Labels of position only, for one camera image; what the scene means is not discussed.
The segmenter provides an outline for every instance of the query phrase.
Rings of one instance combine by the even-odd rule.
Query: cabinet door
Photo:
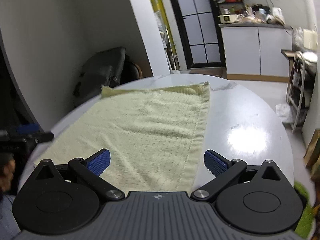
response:
[[[257,27],[221,28],[227,74],[260,75],[260,49]]]
[[[287,33],[283,28],[259,27],[261,75],[289,76],[289,60],[281,53],[281,49],[292,50],[291,30]]]

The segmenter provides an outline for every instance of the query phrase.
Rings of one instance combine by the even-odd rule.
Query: round black disc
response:
[[[302,202],[294,189],[273,180],[237,184],[217,198],[223,219],[240,230],[275,234],[294,227],[302,214]]]
[[[36,182],[13,202],[20,228],[41,235],[65,234],[88,223],[99,209],[98,196],[83,185],[48,179]]]

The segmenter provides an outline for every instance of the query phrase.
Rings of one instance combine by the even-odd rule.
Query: yellow towel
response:
[[[209,109],[209,84],[151,90],[104,87],[102,99],[36,161],[67,163],[102,148],[101,177],[128,191],[191,191]]]

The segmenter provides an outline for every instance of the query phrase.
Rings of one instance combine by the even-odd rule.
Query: crosshair logo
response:
[[[156,194],[156,195],[154,195],[153,197],[156,198],[156,199],[160,199],[160,198],[162,198],[162,195]]]

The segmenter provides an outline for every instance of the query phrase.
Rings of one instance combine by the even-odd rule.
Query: round white table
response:
[[[209,82],[210,109],[202,152],[212,149],[228,160],[241,159],[248,165],[261,165],[264,160],[276,162],[293,185],[293,157],[286,131],[269,105],[245,87],[222,78],[199,74],[176,74],[145,78],[117,89],[151,89]],[[94,105],[100,96],[82,104],[61,119],[53,128],[55,138]],[[34,169],[34,161],[50,143],[33,151],[20,180],[20,187]],[[193,190],[214,176],[204,166],[203,155],[198,165]]]

